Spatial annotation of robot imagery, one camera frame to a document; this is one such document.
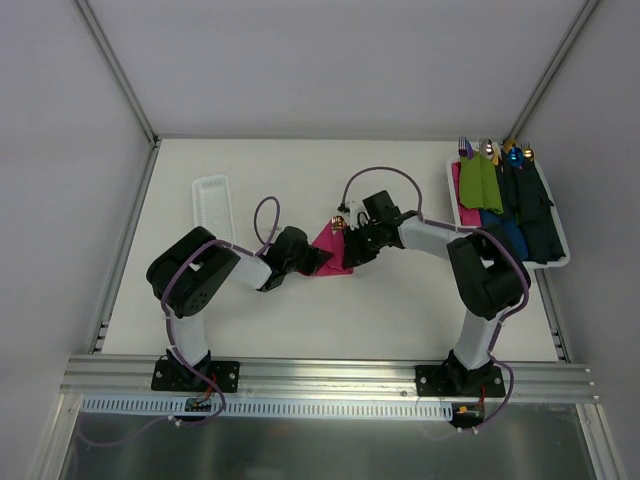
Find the gold ornate spoon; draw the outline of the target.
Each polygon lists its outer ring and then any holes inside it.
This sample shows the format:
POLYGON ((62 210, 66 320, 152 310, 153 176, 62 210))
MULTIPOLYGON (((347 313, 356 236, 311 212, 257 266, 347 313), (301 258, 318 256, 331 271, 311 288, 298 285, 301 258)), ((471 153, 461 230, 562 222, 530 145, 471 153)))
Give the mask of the gold ornate spoon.
POLYGON ((341 231, 346 227, 346 222, 342 216, 336 215, 331 219, 331 228, 334 232, 341 231))

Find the magenta paper napkin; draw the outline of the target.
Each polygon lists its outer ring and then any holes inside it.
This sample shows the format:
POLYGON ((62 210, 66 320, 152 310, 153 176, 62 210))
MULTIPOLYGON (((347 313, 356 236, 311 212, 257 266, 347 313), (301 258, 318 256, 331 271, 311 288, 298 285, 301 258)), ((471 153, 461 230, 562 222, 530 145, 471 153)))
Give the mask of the magenta paper napkin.
POLYGON ((332 252, 333 257, 315 275, 316 277, 327 277, 337 275, 350 275, 353 268, 343 268, 342 260, 344 253, 343 231, 334 232, 329 221, 316 238, 310 243, 312 246, 332 252))

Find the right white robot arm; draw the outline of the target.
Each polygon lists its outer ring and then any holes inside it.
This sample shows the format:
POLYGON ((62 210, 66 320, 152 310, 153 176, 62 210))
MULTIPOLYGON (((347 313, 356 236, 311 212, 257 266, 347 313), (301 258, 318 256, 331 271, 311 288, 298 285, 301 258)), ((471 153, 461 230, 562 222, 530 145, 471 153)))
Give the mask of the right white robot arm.
POLYGON ((462 228, 400 211, 382 190, 361 202, 343 201, 346 268, 373 261, 386 247, 427 253, 449 261, 465 305, 461 333, 438 366, 415 368, 421 397, 503 398, 503 369, 492 352, 504 321, 522 310, 531 279, 499 225, 462 228))

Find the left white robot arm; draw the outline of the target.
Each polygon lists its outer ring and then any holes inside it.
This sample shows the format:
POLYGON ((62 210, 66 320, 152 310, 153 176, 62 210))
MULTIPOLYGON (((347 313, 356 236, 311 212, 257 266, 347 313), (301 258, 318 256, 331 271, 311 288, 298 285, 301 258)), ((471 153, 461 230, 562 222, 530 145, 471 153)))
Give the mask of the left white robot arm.
POLYGON ((269 292, 291 273, 310 276, 333 254, 287 227, 275 243, 251 252, 196 227, 154 260, 146 273, 161 303, 169 347, 154 367, 158 392, 223 393, 238 390, 240 363, 216 361, 205 339, 203 310, 227 280, 269 292))

